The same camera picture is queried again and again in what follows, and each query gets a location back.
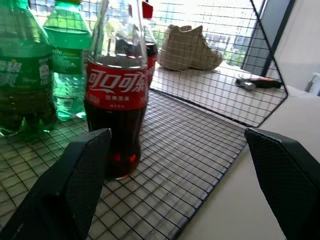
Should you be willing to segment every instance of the green label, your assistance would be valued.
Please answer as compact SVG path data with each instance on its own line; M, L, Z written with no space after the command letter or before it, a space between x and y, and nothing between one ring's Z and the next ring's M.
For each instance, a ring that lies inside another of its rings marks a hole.
M88 51L56 47L53 50L53 71L59 74L84 74L88 65Z
M52 54L42 57L0 57L0 88L41 89L52 84Z

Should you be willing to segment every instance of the red bottle cap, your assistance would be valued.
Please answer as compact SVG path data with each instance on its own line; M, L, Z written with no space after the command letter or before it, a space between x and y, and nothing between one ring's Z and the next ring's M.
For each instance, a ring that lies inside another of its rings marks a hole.
M144 19L152 19L152 14L154 12L154 7L149 3L143 1L142 2L142 15Z

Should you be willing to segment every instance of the sprite bottle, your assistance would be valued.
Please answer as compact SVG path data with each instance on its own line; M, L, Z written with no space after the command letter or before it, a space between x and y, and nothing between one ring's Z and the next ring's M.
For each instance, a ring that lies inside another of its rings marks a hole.
M44 24L53 46L53 97L58 118L85 117L84 92L91 31L80 13L80 0L57 0Z
M0 135L26 138L51 130L53 54L28 0L0 0Z

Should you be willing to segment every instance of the cola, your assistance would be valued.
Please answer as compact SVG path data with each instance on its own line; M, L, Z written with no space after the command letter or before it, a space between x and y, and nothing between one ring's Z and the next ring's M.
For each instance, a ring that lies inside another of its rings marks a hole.
M128 176L141 158L149 87L141 8L138 0L103 0L88 55L84 108L89 131L111 128L108 180Z

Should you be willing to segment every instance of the white table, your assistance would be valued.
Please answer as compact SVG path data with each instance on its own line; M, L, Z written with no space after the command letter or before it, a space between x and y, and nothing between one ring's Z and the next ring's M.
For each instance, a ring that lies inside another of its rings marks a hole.
M299 141L320 160L320 97L289 87L289 97L261 126ZM187 225L181 240L284 240L246 147Z

